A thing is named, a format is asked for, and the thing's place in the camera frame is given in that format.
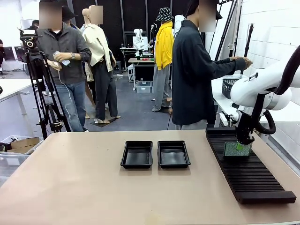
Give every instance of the black tripod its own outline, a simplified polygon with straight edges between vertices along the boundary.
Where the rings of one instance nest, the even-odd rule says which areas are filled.
[[[63,124],[66,127],[68,132],[71,132],[70,126],[68,124],[68,120],[64,111],[62,110],[62,114],[59,111],[58,105],[56,103],[56,99],[54,97],[53,92],[56,91],[55,85],[50,85],[51,81],[54,84],[54,79],[49,69],[49,65],[47,63],[47,58],[43,52],[40,52],[37,48],[36,41],[38,36],[36,35],[24,35],[23,31],[20,30],[21,40],[23,42],[24,48],[26,50],[25,53],[25,62],[28,66],[28,72],[31,79],[31,85],[33,88],[34,98],[37,104],[37,111],[39,115],[39,123],[37,125],[41,126],[43,138],[44,140],[48,137],[47,128],[46,126],[49,124],[50,129],[54,132],[61,132],[63,128]],[[38,82],[37,74],[42,73],[43,77],[45,78],[45,82],[48,86],[50,93],[52,94],[52,102],[46,103],[45,98],[43,96],[41,90],[41,84]],[[37,93],[35,91],[35,85],[33,80],[36,79],[37,81]],[[63,109],[63,106],[60,101],[59,95],[57,95],[60,107]]]

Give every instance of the yellow hoodie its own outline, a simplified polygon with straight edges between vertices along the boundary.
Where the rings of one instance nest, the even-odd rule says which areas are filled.
[[[172,52],[174,44],[172,26],[172,21],[162,24],[156,35],[155,61],[158,70],[162,70],[167,65],[172,63]]]

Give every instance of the green object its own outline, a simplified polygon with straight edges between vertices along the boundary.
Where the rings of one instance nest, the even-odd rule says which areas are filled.
[[[249,156],[252,144],[243,145],[238,142],[226,142],[224,149],[225,157],[232,156]]]

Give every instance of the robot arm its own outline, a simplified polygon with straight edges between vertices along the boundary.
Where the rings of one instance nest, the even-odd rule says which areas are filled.
[[[266,69],[258,69],[250,77],[238,80],[232,87],[231,99],[238,108],[231,118],[236,127],[238,141],[250,144],[253,130],[271,135],[276,126],[269,110],[281,110],[292,99],[290,87],[300,88],[300,46],[289,61],[284,60]],[[269,129],[259,120],[265,116]]]

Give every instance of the mannequin foot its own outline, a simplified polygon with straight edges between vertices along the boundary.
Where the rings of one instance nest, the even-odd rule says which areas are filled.
[[[104,123],[104,124],[109,124],[110,121],[108,120],[100,120],[100,119],[95,119],[95,123],[98,124],[98,123]]]

